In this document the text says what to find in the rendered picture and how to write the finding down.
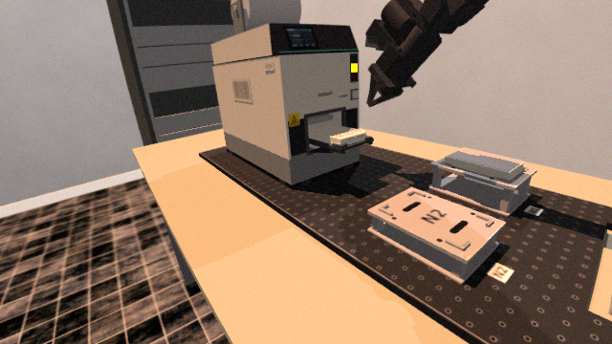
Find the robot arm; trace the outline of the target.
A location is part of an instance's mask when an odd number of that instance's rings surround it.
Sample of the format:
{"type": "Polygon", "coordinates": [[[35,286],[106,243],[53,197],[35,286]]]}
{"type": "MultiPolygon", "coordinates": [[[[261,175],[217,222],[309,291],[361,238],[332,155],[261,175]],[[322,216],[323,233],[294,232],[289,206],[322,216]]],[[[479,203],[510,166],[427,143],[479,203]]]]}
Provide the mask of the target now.
{"type": "Polygon", "coordinates": [[[374,19],[365,33],[365,47],[383,51],[376,63],[385,75],[400,58],[400,45],[406,61],[422,64],[442,43],[439,33],[453,34],[489,1],[390,0],[382,10],[382,20],[374,19]]]}

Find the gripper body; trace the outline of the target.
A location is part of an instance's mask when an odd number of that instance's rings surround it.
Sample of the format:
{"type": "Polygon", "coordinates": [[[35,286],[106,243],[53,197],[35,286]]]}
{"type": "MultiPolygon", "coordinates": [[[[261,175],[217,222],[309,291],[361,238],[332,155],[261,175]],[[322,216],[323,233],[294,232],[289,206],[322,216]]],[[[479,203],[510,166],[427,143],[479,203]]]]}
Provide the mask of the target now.
{"type": "Polygon", "coordinates": [[[413,60],[405,60],[405,54],[399,46],[399,52],[401,53],[400,58],[391,67],[391,69],[385,75],[377,63],[372,63],[368,71],[371,75],[376,76],[380,86],[378,92],[382,97],[400,95],[403,93],[403,87],[413,88],[417,83],[413,79],[412,75],[420,68],[423,64],[414,62],[413,60]],[[411,77],[410,77],[411,76],[411,77]]]}

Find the cream label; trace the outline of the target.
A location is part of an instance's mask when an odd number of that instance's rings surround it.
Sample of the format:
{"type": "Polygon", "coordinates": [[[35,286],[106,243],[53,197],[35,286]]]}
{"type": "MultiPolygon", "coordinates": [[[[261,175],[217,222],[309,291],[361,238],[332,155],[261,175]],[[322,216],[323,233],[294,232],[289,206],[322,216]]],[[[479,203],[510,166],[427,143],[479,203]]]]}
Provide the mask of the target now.
{"type": "Polygon", "coordinates": [[[506,283],[506,281],[513,274],[514,270],[508,269],[498,263],[495,263],[490,270],[487,272],[488,275],[506,283]]]}
{"type": "Polygon", "coordinates": [[[539,216],[543,209],[529,205],[524,211],[539,216]]]}

